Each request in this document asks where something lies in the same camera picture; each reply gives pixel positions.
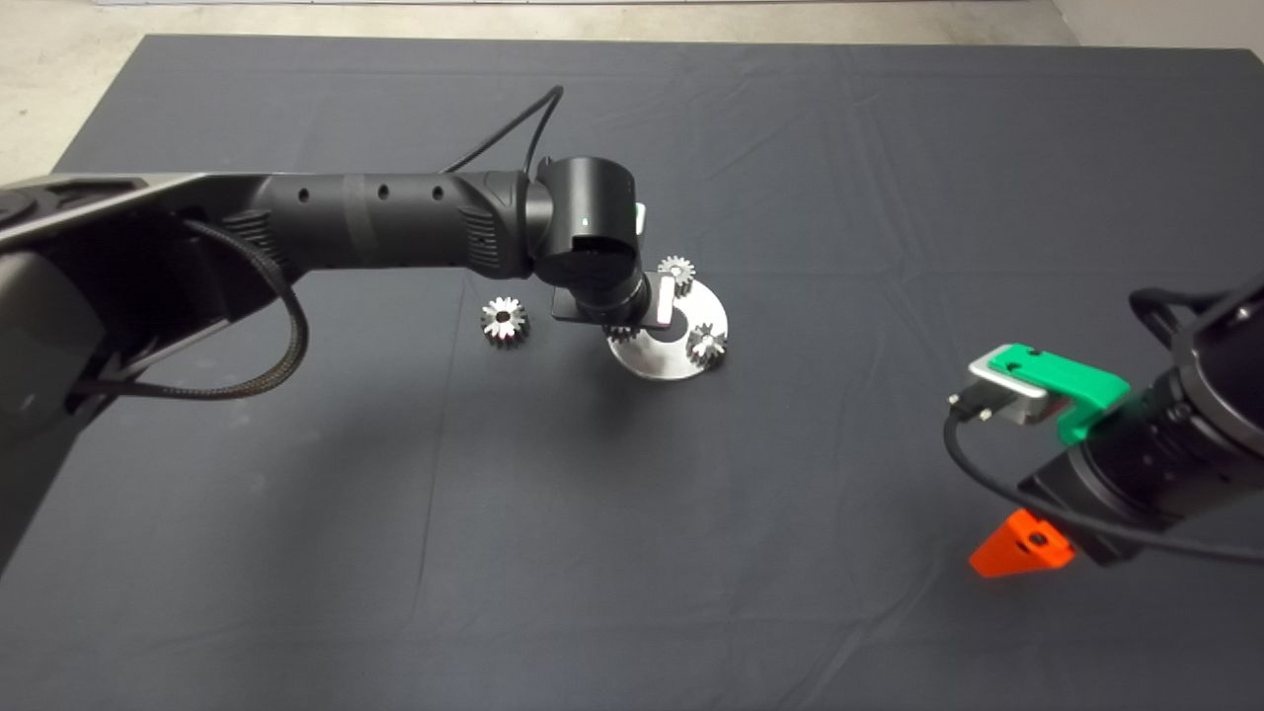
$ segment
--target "cable connector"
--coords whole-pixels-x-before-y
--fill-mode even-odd
[[[1014,392],[990,381],[975,381],[948,396],[951,415],[959,423],[978,419],[986,423],[992,415],[1014,402]]]

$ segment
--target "dark gray cloth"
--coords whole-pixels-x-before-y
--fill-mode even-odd
[[[279,391],[82,435],[0,581],[0,707],[1264,705],[1264,572],[983,581],[1011,507],[939,438],[995,345],[1144,385],[1130,290],[1264,267],[1248,52],[155,37],[58,167],[428,172],[554,82],[542,149],[632,170],[728,363],[636,380],[538,282],[308,276]],[[518,352],[479,334],[502,294]],[[148,378],[238,381],[284,338],[272,309]],[[1058,448],[982,430],[1015,479]],[[1260,505],[1182,533],[1264,544]]]

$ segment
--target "metal gear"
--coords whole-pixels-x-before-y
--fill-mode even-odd
[[[728,334],[713,333],[712,324],[702,324],[689,331],[685,348],[690,361],[703,368],[714,368],[728,350]]]
[[[684,296],[694,286],[694,277],[698,276],[698,269],[694,268],[694,263],[689,259],[672,254],[659,262],[659,273],[671,275],[676,280],[676,296]]]
[[[602,326],[602,333],[605,338],[611,339],[612,343],[627,343],[636,338],[641,329],[636,326]]]
[[[514,348],[526,340],[531,331],[531,319],[517,299],[498,296],[483,306],[483,335],[497,348]]]

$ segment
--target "table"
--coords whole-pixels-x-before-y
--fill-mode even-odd
[[[636,380],[535,281],[311,275],[283,388],[81,436],[0,579],[0,707],[1259,707],[1264,574],[983,581],[1009,506],[939,442],[996,344],[1144,385],[1126,294],[1264,264],[1248,52],[150,37],[58,170],[428,172],[554,82],[542,151],[633,172],[727,364]],[[517,352],[478,330],[502,294]],[[272,309],[148,377],[284,338]],[[976,429],[1015,479],[1058,447]],[[1260,543],[1260,505],[1182,530]]]

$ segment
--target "concrete floor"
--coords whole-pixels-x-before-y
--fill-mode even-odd
[[[97,6],[91,0],[0,0],[0,185],[52,168],[148,33],[1076,44],[1052,0],[598,6]]]

